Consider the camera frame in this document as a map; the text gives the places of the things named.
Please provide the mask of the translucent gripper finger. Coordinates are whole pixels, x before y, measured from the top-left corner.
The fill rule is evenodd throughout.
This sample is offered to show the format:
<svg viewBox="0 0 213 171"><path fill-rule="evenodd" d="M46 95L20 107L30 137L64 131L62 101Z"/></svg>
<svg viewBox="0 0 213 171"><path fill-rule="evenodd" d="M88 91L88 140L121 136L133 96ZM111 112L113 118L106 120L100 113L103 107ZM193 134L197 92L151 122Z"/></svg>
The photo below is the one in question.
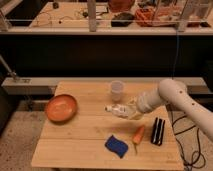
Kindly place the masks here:
<svg viewBox="0 0 213 171"><path fill-rule="evenodd" d="M136 103L137 103L137 98L134 97L134 98L131 98L131 99L126 103L126 105L136 107Z"/></svg>
<svg viewBox="0 0 213 171"><path fill-rule="evenodd" d="M140 120L143 117L143 113L138 111L130 111L127 113L128 120Z"/></svg>

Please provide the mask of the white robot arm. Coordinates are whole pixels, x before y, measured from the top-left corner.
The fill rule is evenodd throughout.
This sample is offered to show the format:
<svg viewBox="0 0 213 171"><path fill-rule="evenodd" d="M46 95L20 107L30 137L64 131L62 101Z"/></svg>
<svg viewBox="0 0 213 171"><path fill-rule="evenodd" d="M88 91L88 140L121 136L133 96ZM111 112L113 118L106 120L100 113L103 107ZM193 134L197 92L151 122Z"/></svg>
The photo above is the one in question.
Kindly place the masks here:
<svg viewBox="0 0 213 171"><path fill-rule="evenodd" d="M164 79L153 90L139 94L134 105L136 113L130 114L128 119L139 119L143 114L166 104L183 111L213 142L213 112L193 100L185 90L185 85L173 79Z"/></svg>

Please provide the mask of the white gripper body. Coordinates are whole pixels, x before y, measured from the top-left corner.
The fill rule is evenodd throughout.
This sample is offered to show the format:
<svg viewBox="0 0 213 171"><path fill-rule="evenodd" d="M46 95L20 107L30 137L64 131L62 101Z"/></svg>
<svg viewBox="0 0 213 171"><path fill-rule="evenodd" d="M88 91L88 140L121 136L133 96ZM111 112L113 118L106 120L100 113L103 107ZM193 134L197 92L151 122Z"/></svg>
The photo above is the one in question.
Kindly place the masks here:
<svg viewBox="0 0 213 171"><path fill-rule="evenodd" d="M162 105L158 89L143 91L136 98L136 107L141 113L150 113Z"/></svg>

